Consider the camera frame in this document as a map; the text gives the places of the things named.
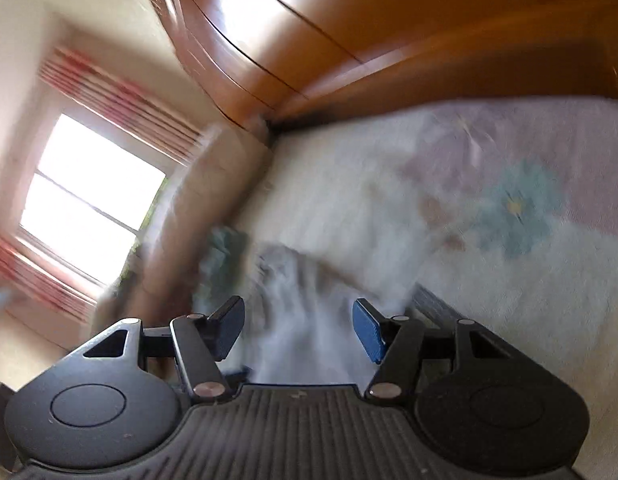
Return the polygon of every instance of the window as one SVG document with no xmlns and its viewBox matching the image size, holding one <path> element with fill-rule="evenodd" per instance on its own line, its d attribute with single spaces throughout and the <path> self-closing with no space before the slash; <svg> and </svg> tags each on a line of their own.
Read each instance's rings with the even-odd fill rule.
<svg viewBox="0 0 618 480">
<path fill-rule="evenodd" d="M 38 249 L 108 284 L 120 273 L 165 171 L 84 124 L 98 126 L 99 121 L 104 120 L 78 121 L 64 113 L 57 119 L 28 189 L 20 227 Z M 109 123 L 105 129 L 131 138 Z"/>
</svg>

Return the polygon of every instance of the red striped curtain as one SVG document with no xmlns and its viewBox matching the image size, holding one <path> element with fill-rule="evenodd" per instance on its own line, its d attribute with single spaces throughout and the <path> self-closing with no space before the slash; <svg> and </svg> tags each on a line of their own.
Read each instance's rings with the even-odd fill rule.
<svg viewBox="0 0 618 480">
<path fill-rule="evenodd" d="M 28 297 L 87 322 L 95 300 L 54 278 L 0 237 L 0 276 Z"/>
<path fill-rule="evenodd" d="M 198 129 L 184 117 L 74 50 L 56 48 L 41 66 L 40 77 L 178 162 L 187 161 L 198 140 Z"/>
</svg>

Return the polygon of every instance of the bed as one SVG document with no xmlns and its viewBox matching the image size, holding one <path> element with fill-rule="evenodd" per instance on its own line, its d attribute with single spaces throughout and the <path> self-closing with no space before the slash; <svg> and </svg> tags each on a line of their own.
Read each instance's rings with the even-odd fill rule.
<svg viewBox="0 0 618 480">
<path fill-rule="evenodd" d="M 251 240 L 250 315 L 246 290 L 268 280 L 268 309 L 289 318 L 257 331 L 272 348 L 259 380 L 323 366 L 364 386 L 350 332 L 351 351 L 305 344 L 335 319 L 315 312 L 364 294 L 400 314 L 421 283 L 573 386 L 592 417 L 576 467 L 618 478 L 618 100 L 443 102 L 288 134 L 233 224 Z M 339 302 L 321 304 L 335 282 Z"/>
</svg>

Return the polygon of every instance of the ribbed surface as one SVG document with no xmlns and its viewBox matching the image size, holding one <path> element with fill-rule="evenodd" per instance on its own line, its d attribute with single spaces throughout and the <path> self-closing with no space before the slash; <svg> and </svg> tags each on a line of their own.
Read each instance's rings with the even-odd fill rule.
<svg viewBox="0 0 618 480">
<path fill-rule="evenodd" d="M 400 410 L 371 406 L 352 387 L 248 386 L 237 400 L 190 410 L 147 459 L 101 474 L 27 467 L 14 478 L 126 480 L 456 480 L 488 478 L 425 448 Z M 575 479 L 568 472 L 542 478 Z"/>
</svg>

